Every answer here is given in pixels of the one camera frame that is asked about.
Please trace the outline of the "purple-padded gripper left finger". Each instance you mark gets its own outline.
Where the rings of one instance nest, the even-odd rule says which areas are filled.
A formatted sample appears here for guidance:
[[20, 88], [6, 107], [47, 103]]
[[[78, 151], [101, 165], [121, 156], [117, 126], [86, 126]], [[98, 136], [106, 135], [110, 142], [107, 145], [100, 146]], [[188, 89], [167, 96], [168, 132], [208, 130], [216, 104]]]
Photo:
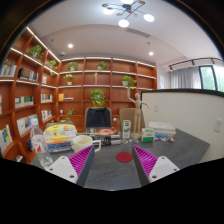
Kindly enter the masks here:
[[94, 146], [88, 146], [72, 156], [60, 156], [47, 171], [83, 187], [94, 155]]

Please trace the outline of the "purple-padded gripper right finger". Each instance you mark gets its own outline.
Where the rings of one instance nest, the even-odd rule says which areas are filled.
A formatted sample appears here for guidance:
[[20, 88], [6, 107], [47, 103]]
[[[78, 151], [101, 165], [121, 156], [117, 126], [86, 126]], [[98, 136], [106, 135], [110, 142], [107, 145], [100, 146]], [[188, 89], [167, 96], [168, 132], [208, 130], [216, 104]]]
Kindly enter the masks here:
[[132, 148], [132, 156], [142, 186], [179, 171], [166, 156], [156, 157], [136, 145]]

